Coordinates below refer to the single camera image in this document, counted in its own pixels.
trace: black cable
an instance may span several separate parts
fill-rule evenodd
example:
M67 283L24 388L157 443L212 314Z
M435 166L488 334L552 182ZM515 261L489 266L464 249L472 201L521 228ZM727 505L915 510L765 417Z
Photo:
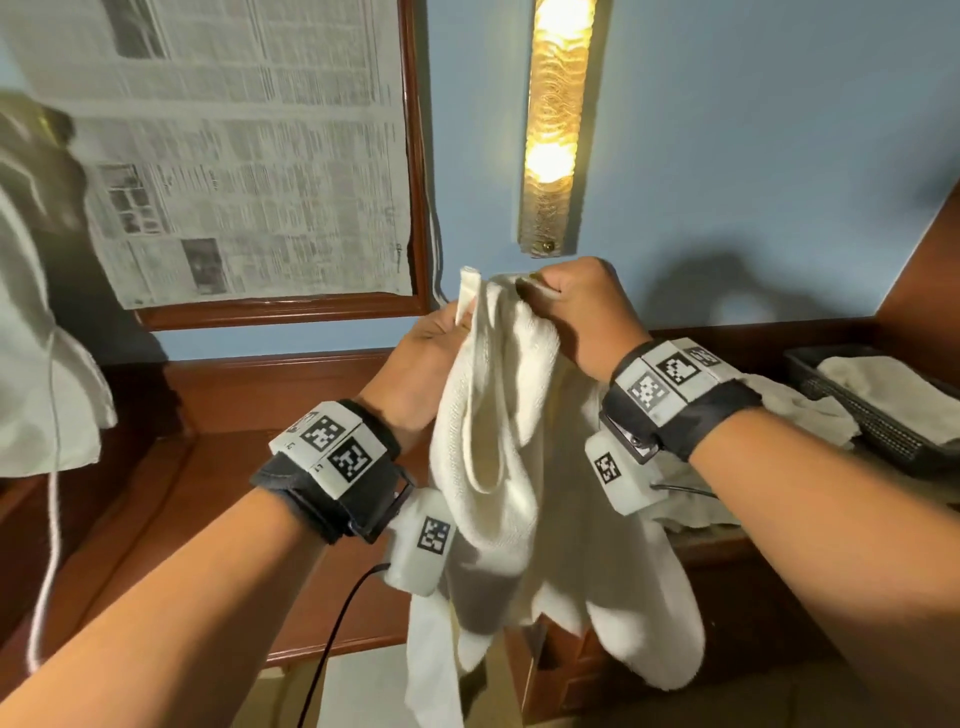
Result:
M337 617L337 620L333 622L333 629L330 630L330 639L326 641L324 653L320 656L320 663L317 665L317 671L313 673L313 682L310 683L310 690L306 692L306 699L303 700L303 710L300 711L300 720L297 721L297 728L303 728L303 722L306 720L306 712L310 709L310 698L313 697L313 691L317 689L317 683L320 682L320 673L324 671L324 664L330 654L330 647L333 646L333 641L337 639L337 630L340 629L340 622L344 620L344 615L347 613L347 607L350 605L350 601L359 591L360 587L363 586L368 576L386 571L389 568L390 564L377 564L375 567L371 567L370 570L361 576L359 581L353 585L353 589L351 589L349 595L347 595L347 601L344 602L344 606L340 609L340 615Z
M707 496L715 497L717 500L720 499L715 493L704 491L700 488L688 488L685 485L667 485L666 483L660 483L658 485L651 485L650 489L654 491L680 491L682 493L692 493L695 496Z

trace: wall sconce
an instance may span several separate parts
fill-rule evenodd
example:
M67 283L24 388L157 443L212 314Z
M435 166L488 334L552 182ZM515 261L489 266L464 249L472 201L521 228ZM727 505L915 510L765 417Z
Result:
M527 147L520 197L520 249L562 255L596 0L537 0Z

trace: wooden picture frame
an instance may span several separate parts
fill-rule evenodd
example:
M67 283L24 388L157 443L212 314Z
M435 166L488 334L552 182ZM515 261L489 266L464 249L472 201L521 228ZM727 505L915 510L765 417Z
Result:
M412 296L392 293L346 293L282 299L242 299L209 303L178 303L140 308L140 323L152 331L171 328L210 328L257 324L295 324L308 321L377 319L420 316L430 311L429 226L420 104L417 88L415 0L397 0L400 55L403 62L403 109L407 131L410 180L410 242L407 255Z

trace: newspaper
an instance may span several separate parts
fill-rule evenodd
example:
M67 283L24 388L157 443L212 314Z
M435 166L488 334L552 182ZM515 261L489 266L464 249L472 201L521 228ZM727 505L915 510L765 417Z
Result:
M396 0L3 0L126 308L411 294Z

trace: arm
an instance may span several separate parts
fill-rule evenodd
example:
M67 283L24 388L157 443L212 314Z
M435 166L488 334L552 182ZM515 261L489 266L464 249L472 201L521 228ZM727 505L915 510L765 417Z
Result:
M466 335L453 311L420 319L357 398L405 449ZM323 550L280 498L251 491L0 704L0 725L229 725Z
M609 381L650 339L601 261L540 276L561 296L525 295L587 374ZM960 518L760 409L690 462L882 699L917 725L960 722Z

